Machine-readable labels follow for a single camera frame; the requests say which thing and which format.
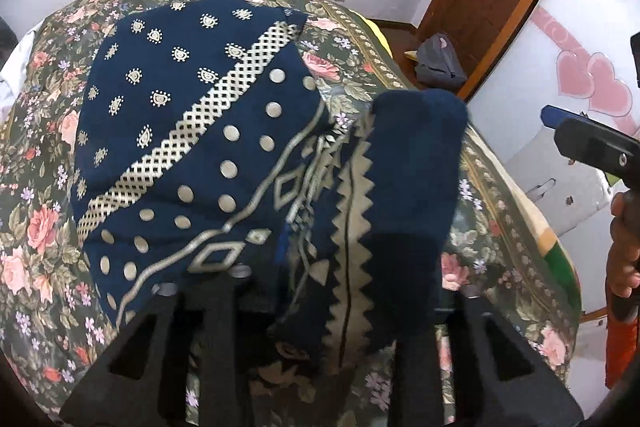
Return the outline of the orange right sleeve forearm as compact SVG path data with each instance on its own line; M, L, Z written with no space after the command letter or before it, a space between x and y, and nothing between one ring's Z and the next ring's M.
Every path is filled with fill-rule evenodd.
M639 317L633 322L617 320L613 313L617 299L610 288L606 288L606 311L608 311L608 335L605 343L605 386L612 389L634 359L639 346Z

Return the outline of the person's right hand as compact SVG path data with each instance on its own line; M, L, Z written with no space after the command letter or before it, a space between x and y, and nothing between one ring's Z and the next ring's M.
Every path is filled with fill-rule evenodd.
M606 283L611 293L627 299L639 287L639 239L625 225L625 213L632 203L632 193L617 193L611 204L612 223L610 234L612 246L606 262Z

